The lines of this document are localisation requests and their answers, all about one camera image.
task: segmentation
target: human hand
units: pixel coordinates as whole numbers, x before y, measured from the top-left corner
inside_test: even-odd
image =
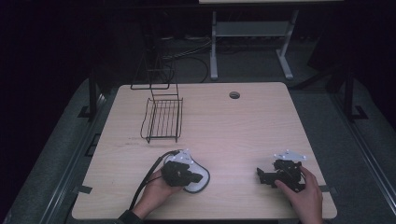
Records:
[[[183,187],[170,187],[163,180],[161,170],[154,172],[148,179],[148,184],[143,191],[140,201],[132,209],[140,219],[160,207],[172,194],[179,192]]]
[[[276,180],[275,184],[290,200],[301,222],[304,224],[321,224],[323,222],[323,196],[318,186],[317,178],[303,166],[300,166],[300,170],[305,176],[305,189],[299,193],[291,190],[280,180]]]

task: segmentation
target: table top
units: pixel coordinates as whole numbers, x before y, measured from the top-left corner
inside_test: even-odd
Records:
[[[183,98],[181,136],[177,142],[148,143],[140,130],[151,93],[120,87],[83,182],[92,191],[78,195],[74,218],[117,218],[129,208],[152,164],[163,153],[182,148],[189,148],[209,171],[210,182],[199,193],[174,195],[148,219],[296,217],[282,192],[260,184],[256,174],[257,167],[273,172],[274,154],[286,149],[304,154],[303,166],[325,185],[283,83],[179,84],[178,89]],[[240,98],[230,98],[232,91]],[[323,197],[323,216],[335,217],[330,193]]]

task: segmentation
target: sleeve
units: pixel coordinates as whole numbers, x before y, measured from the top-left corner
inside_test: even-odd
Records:
[[[118,219],[120,224],[143,224],[143,220],[140,219],[130,210],[126,210]]]

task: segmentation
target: metal bar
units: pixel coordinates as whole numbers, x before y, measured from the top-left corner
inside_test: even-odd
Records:
[[[219,21],[216,36],[285,36],[288,21]]]
[[[169,127],[169,117],[170,117],[170,113],[171,113],[171,106],[169,104],[169,108],[168,108],[168,118],[166,120],[166,135],[168,135],[168,127]]]
[[[95,74],[93,69],[90,73],[90,77],[88,78],[88,85],[90,88],[90,119],[89,121],[93,120],[93,117],[96,115],[97,105],[96,105],[96,84],[95,84]]]
[[[352,101],[353,101],[353,72],[348,69],[346,73],[346,85],[344,95],[344,112],[346,117],[353,122],[352,118]]]
[[[173,134],[174,119],[175,119],[175,102],[173,104],[173,109],[172,109],[171,135]]]
[[[74,177],[72,174],[74,173],[77,163],[78,163],[78,158],[80,157],[81,154],[84,153],[86,147],[89,145],[90,141],[90,134],[94,133],[95,129],[95,123],[96,120],[100,117],[102,114],[102,106],[105,104],[106,99],[103,95],[100,95],[98,99],[98,114],[93,118],[92,122],[89,122],[87,127],[85,128],[84,134],[82,135],[81,139],[78,142],[78,147],[73,152],[73,155],[70,159],[70,161],[67,163],[67,166],[64,170],[64,173],[62,174],[61,180],[57,187],[55,188],[55,191],[53,191],[51,199],[49,201],[49,204],[43,214],[43,216],[40,219],[40,224],[41,223],[53,223],[53,219],[56,217],[58,214],[58,211],[60,209],[60,206],[64,200],[64,196],[67,193],[67,188],[70,185],[72,178]]]
[[[280,56],[280,49],[276,50],[276,56],[279,59],[280,66],[282,67],[283,73],[285,74],[286,79],[293,79],[293,73],[290,70],[288,61],[285,56]]]
[[[333,76],[334,74],[340,73],[342,68],[343,68],[343,66],[340,63],[335,64],[332,67],[330,67],[329,69],[319,72],[316,75],[314,75],[313,77],[311,77],[311,78],[309,78],[295,86],[288,87],[288,89],[289,90],[302,90],[302,89],[308,87],[309,85],[321,80],[324,77]]]
[[[212,15],[212,50],[210,52],[210,78],[217,80],[218,76],[218,60],[216,58],[216,11]]]
[[[295,26],[295,23],[297,21],[298,12],[299,12],[299,10],[294,10],[293,13],[291,14],[289,26],[288,26],[288,29],[287,29],[287,31],[285,33],[285,42],[283,43],[283,46],[282,46],[282,48],[280,50],[280,53],[279,53],[280,57],[285,57],[286,50],[288,49],[289,42],[290,42],[290,39],[291,39],[291,35],[293,34],[294,26]]]
[[[350,119],[347,116],[345,116],[344,109],[342,107],[342,103],[340,102],[340,100],[337,97],[333,96],[332,101],[336,105],[338,112],[342,115],[341,118],[343,118],[343,122],[348,127],[352,136],[355,138],[356,143],[358,144],[359,149],[361,150],[361,155],[363,156],[364,161],[366,162],[370,172],[372,173],[372,176],[376,184],[379,186],[381,192],[383,193],[385,200],[389,204],[390,209],[393,211],[393,214],[396,215],[395,188],[390,184],[386,174],[382,170],[378,161],[375,159],[372,150],[370,149],[370,147],[362,137],[359,128],[356,126],[355,123],[350,122]]]
[[[179,107],[180,107],[180,102],[177,101],[177,121],[176,121],[176,133],[175,133],[176,142],[177,142],[177,132],[178,132],[178,116],[179,116],[178,109],[179,109]]]
[[[181,101],[177,101],[177,102],[178,102],[178,106],[179,106],[177,111],[179,111],[179,113],[180,113],[180,122],[179,122],[179,128],[178,128],[179,132],[178,132],[178,136],[177,137],[180,137],[180,135],[181,135],[181,123],[183,122],[183,98],[181,98]]]
[[[161,124],[161,113],[163,112],[163,101],[158,102],[158,105],[159,105],[160,113],[158,115],[155,115],[156,118],[158,118],[158,120],[157,120],[157,136],[162,135],[162,134],[158,134],[158,132],[160,130],[160,124]]]
[[[330,1],[330,2],[267,2],[267,3],[234,3],[234,4],[138,4],[138,5],[124,5],[124,6],[103,6],[103,7],[89,7],[88,10],[96,13],[106,13],[114,11],[131,11],[137,13],[139,16],[147,15],[151,11],[168,11],[168,10],[188,10],[188,11],[208,11],[208,10],[218,10],[218,11],[229,11],[229,10],[279,10],[282,9],[321,9],[326,7],[327,9],[333,9],[340,6],[351,7],[355,9],[364,8],[372,5],[371,1],[359,1],[359,2],[349,2],[349,1]]]
[[[162,125],[162,127],[161,127],[161,135],[163,135],[163,124],[165,123],[165,113],[166,113],[166,102],[165,101],[161,101],[161,112],[160,112],[160,115],[163,114],[162,115],[163,120],[161,121],[161,125]]]
[[[175,96],[177,96],[178,94],[176,93],[176,94],[172,94],[172,93],[169,93],[169,94],[154,94],[155,96],[167,96],[167,95],[175,95]]]
[[[153,101],[153,109],[151,111],[152,111],[152,114],[150,115],[151,123],[148,124],[148,129],[149,129],[148,142],[149,142],[149,139],[152,136],[154,125],[155,125],[155,115],[156,115],[156,112],[157,112],[157,102],[156,101]]]
[[[165,103],[165,107],[163,108],[163,125],[165,124],[165,121],[166,121],[165,116],[166,116],[166,107],[167,107],[167,103],[168,102],[164,101],[164,103]]]

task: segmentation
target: metal wire rack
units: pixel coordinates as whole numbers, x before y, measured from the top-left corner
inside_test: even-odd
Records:
[[[141,75],[142,70],[146,73],[148,85],[136,86],[134,85],[136,77]],[[181,134],[183,99],[178,95],[174,60],[164,64],[162,57],[158,55],[153,67],[150,68],[146,55],[143,54],[131,90],[151,92],[151,98],[147,100],[140,136],[148,143],[152,139],[175,139],[177,142]]]

